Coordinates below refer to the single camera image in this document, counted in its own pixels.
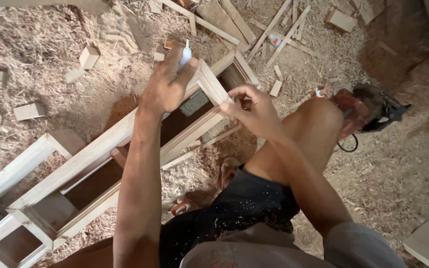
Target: small glue bottle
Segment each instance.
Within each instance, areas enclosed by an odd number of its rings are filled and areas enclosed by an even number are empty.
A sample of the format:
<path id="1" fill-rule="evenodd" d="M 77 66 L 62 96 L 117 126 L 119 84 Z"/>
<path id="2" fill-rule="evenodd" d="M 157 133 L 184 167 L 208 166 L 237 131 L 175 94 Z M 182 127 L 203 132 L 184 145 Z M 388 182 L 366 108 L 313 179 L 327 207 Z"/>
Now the small glue bottle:
<path id="1" fill-rule="evenodd" d="M 189 59 L 191 59 L 191 49 L 189 47 L 189 43 L 190 43 L 190 41 L 187 39 L 186 40 L 186 47 L 183 49 L 183 56 L 182 56 L 182 59 L 180 60 L 179 70 L 181 70 L 183 68 L 183 66 L 186 64 L 186 62 Z"/>

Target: wooden stick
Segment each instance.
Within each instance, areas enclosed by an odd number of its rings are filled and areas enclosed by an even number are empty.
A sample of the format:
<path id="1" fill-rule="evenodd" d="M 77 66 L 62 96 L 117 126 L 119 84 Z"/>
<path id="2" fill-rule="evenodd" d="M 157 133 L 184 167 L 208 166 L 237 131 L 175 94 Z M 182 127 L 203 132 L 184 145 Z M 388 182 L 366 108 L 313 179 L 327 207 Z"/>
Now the wooden stick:
<path id="1" fill-rule="evenodd" d="M 304 11 L 302 11 L 302 14 L 299 16 L 299 19 L 297 19 L 297 21 L 295 21 L 294 25 L 292 25 L 291 29 L 286 34 L 286 37 L 284 37 L 284 39 L 282 40 L 282 42 L 277 47 L 276 51 L 274 51 L 274 54 L 268 60 L 268 62 L 266 63 L 266 66 L 270 66 L 274 62 L 274 60 L 277 58 L 277 55 L 279 55 L 279 53 L 281 52 L 281 50 L 283 49 L 283 47 L 286 45 L 287 41 L 291 38 L 291 36 L 294 33 L 295 29 L 301 23 L 301 20 L 304 19 L 307 16 L 307 13 L 309 12 L 309 10 L 310 10 L 310 6 L 307 5 L 306 9 L 304 9 Z"/>
<path id="2" fill-rule="evenodd" d="M 240 130 L 242 127 L 243 127 L 243 126 L 241 126 L 241 125 L 237 125 L 237 126 L 235 126 L 234 128 L 232 128 L 232 129 L 230 129 L 230 130 L 226 131 L 225 133 L 223 133 L 223 134 L 221 134 L 221 135 L 219 135 L 219 136 L 217 136 L 217 137 L 215 137 L 215 138 L 213 138 L 213 139 L 209 140 L 209 141 L 208 141 L 208 142 L 206 142 L 206 143 L 203 143 L 202 145 L 200 145 L 200 146 L 198 146 L 197 148 L 195 148 L 195 149 L 193 149 L 193 150 L 191 150 L 191 151 L 187 152 L 186 154 L 184 154 L 184 155 L 182 155 L 182 156 L 180 156 L 180 157 L 178 157 L 178 158 L 176 158 L 176 159 L 174 159 L 174 160 L 172 160 L 172 161 L 168 162 L 167 164 L 165 164 L 165 165 L 163 165 L 163 166 L 162 166 L 162 169 L 163 169 L 163 170 L 167 170 L 168 168 L 173 167 L 173 166 L 174 166 L 174 165 L 176 165 L 177 163 L 179 163 L 179 162 L 181 162 L 181 161 L 183 161 L 183 160 L 185 160 L 185 159 L 188 159 L 189 157 L 191 157 L 192 155 L 194 155 L 194 153 L 195 153 L 195 152 L 197 152 L 197 151 L 199 151 L 199 150 L 201 150 L 201 149 L 204 149 L 204 148 L 206 148 L 206 147 L 208 147 L 208 146 L 212 145 L 213 143 L 215 143 L 215 142 L 217 142 L 217 141 L 219 141 L 219 140 L 222 140 L 222 139 L 223 139 L 223 138 L 225 138 L 225 137 L 228 137 L 229 135 L 233 134 L 234 132 L 236 132 L 236 131 Z"/>
<path id="3" fill-rule="evenodd" d="M 233 22 L 236 24 L 240 32 L 244 35 L 244 37 L 246 37 L 248 44 L 256 41 L 256 36 L 254 35 L 253 31 L 246 24 L 246 21 L 244 21 L 241 14 L 239 14 L 233 3 L 231 3 L 230 0 L 222 0 L 221 5 L 228 13 L 231 20 L 233 20 Z"/>
<path id="4" fill-rule="evenodd" d="M 253 24 L 254 26 L 256 26 L 256 27 L 258 27 L 258 28 L 260 28 L 260 29 L 262 29 L 262 30 L 264 30 L 264 29 L 266 29 L 266 28 L 267 28 L 267 26 L 265 26 L 264 24 L 262 24 L 262 23 L 261 23 L 261 22 L 259 22 L 259 21 L 256 21 L 255 19 L 249 19 L 249 23 Z M 276 32 L 276 31 L 271 31 L 271 33 L 272 33 L 272 34 L 275 34 L 275 35 L 277 35 L 277 36 L 279 36 L 279 37 L 281 37 L 282 39 L 285 39 L 285 38 L 286 38 L 283 34 L 280 34 L 280 33 Z M 289 39 L 289 40 L 287 40 L 287 43 L 288 43 L 289 45 L 291 45 L 291 46 L 293 46 L 293 47 L 297 48 L 297 49 L 302 50 L 303 52 L 305 52 L 305 53 L 307 53 L 307 54 L 309 54 L 309 55 L 311 55 L 311 56 L 313 56 L 313 57 L 316 57 L 316 56 L 317 56 L 317 53 L 313 52 L 310 48 L 308 48 L 308 47 L 306 47 L 306 46 L 302 45 L 302 44 L 301 44 L 301 43 L 299 43 L 299 42 L 296 42 L 296 41 L 294 41 L 294 40 L 292 40 L 292 39 Z"/>
<path id="5" fill-rule="evenodd" d="M 169 6 L 172 9 L 175 9 L 176 11 L 180 12 L 181 14 L 187 16 L 188 18 L 193 14 L 191 12 L 189 12 L 188 10 L 184 9 L 183 7 L 177 5 L 176 3 L 172 2 L 171 0 L 157 0 L 160 1 L 161 3 L 164 3 L 165 5 Z M 212 31 L 213 33 L 223 37 L 224 39 L 230 41 L 231 43 L 238 45 L 239 44 L 239 40 L 237 40 L 235 37 L 227 34 L 226 32 L 218 29 L 217 27 L 214 27 L 212 24 L 208 23 L 207 21 L 203 20 L 202 18 L 200 18 L 199 16 L 194 15 L 195 21 L 196 23 L 198 23 L 199 25 L 207 28 L 208 30 Z"/>
<path id="6" fill-rule="evenodd" d="M 256 54 L 257 50 L 261 47 L 261 45 L 263 44 L 264 40 L 266 39 L 267 35 L 269 34 L 269 32 L 271 32 L 272 28 L 274 27 L 274 25 L 277 23 L 277 21 L 279 20 L 279 18 L 282 16 L 282 13 L 284 13 L 284 11 L 286 10 L 287 6 L 289 5 L 291 0 L 285 0 L 284 3 L 282 4 L 281 8 L 278 10 L 278 12 L 276 13 L 276 15 L 274 16 L 273 20 L 271 21 L 271 23 L 267 26 L 266 30 L 264 31 L 264 33 L 261 35 L 261 37 L 257 40 L 256 45 L 253 47 L 253 50 L 251 50 L 251 52 L 249 53 L 249 55 L 247 55 L 246 58 L 246 62 L 250 62 L 251 59 L 254 57 L 254 55 Z"/>

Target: foot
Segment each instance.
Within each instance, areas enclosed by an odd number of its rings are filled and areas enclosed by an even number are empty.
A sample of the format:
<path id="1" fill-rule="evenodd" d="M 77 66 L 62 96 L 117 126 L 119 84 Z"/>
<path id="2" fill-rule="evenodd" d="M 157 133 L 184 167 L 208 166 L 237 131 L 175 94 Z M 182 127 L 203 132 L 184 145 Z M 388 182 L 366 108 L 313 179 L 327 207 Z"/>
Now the foot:
<path id="1" fill-rule="evenodd" d="M 241 163 L 234 157 L 228 157 L 221 164 L 221 188 L 225 189 L 235 177 L 236 169 Z"/>

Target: finger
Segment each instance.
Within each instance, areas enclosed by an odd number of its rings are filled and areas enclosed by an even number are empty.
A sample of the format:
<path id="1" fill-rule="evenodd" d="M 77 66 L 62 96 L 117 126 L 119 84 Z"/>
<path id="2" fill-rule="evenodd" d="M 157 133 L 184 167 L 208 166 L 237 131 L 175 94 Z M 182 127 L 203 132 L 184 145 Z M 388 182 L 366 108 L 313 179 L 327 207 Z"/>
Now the finger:
<path id="1" fill-rule="evenodd" d="M 171 81 L 175 79 L 176 73 L 178 72 L 178 65 L 183 56 L 183 46 L 175 45 L 172 48 L 172 51 L 165 58 L 163 67 L 165 69 L 165 75 Z"/>
<path id="2" fill-rule="evenodd" d="M 249 112 L 243 110 L 241 105 L 228 101 L 223 101 L 222 103 L 220 103 L 219 108 L 224 113 L 227 113 L 230 116 L 239 119 L 241 122 L 245 122 L 250 114 Z"/>
<path id="3" fill-rule="evenodd" d="M 264 93 L 262 93 L 259 89 L 257 89 L 254 85 L 252 84 L 242 84 L 238 87 L 235 87 L 233 89 L 231 89 L 228 92 L 228 95 L 232 98 L 234 98 L 235 96 L 240 95 L 240 98 L 242 97 L 242 95 L 248 96 L 251 99 L 253 99 L 253 103 L 258 103 L 260 101 L 260 99 L 265 95 Z"/>
<path id="4" fill-rule="evenodd" d="M 180 87 L 182 90 L 186 90 L 188 82 L 193 78 L 194 73 L 198 69 L 198 60 L 195 58 L 189 59 L 183 66 L 182 70 L 178 73 L 178 77 L 173 80 L 171 87 Z"/>

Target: black cable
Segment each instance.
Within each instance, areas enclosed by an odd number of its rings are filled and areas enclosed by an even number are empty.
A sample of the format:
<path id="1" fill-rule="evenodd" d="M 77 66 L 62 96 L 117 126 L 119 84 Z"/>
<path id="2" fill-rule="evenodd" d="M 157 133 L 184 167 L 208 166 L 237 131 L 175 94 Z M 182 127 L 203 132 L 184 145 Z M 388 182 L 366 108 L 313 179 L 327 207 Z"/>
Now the black cable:
<path id="1" fill-rule="evenodd" d="M 355 152 L 355 150 L 358 148 L 358 139 L 357 139 L 357 137 L 355 136 L 354 133 L 352 133 L 352 136 L 354 136 L 354 138 L 355 138 L 355 148 L 353 150 L 349 151 L 349 150 L 344 149 L 342 146 L 340 146 L 340 143 L 338 143 L 338 142 L 337 142 L 337 146 L 340 149 L 342 149 L 344 152 L 347 152 L 347 153 L 353 153 L 353 152 Z"/>

